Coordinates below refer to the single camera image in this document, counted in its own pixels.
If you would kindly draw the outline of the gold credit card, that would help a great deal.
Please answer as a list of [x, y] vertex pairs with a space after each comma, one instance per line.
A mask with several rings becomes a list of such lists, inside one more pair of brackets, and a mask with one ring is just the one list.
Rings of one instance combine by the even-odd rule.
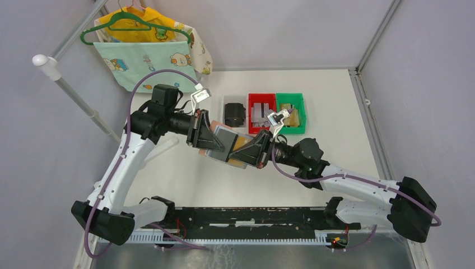
[[[247, 143], [249, 143], [254, 137], [253, 136], [247, 136], [244, 134], [239, 134], [237, 135], [236, 141], [234, 142], [234, 145], [231, 149], [231, 152], [240, 149], [241, 147], [245, 146]], [[228, 163], [231, 166], [235, 166], [237, 168], [242, 168], [245, 169], [247, 167], [246, 163], [242, 161], [238, 161], [235, 159], [232, 159], [230, 156], [228, 157]]]

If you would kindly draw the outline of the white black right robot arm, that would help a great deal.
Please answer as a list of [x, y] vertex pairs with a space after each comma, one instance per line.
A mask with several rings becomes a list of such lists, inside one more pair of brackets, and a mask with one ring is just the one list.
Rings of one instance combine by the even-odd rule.
[[442, 224], [436, 202], [417, 180], [385, 180], [350, 172], [323, 160], [323, 150], [314, 138], [290, 146], [272, 138], [269, 131], [260, 131], [229, 157], [258, 169], [271, 162], [278, 172], [307, 188], [350, 196], [327, 203], [323, 220], [331, 229], [343, 224], [391, 228], [406, 239], [424, 243], [430, 229]]

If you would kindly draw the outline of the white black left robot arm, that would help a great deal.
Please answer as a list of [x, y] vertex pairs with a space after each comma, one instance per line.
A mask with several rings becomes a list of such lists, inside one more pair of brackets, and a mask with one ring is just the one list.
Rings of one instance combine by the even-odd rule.
[[196, 109], [191, 115], [176, 108], [182, 94], [177, 87], [158, 84], [151, 99], [130, 115], [121, 143], [101, 181], [85, 201], [75, 201], [71, 213], [85, 230], [115, 245], [124, 244], [131, 234], [156, 222], [162, 228], [175, 224], [173, 203], [164, 198], [126, 207], [125, 197], [145, 160], [168, 132], [184, 135], [187, 144], [201, 150], [223, 151], [211, 131], [208, 111]]

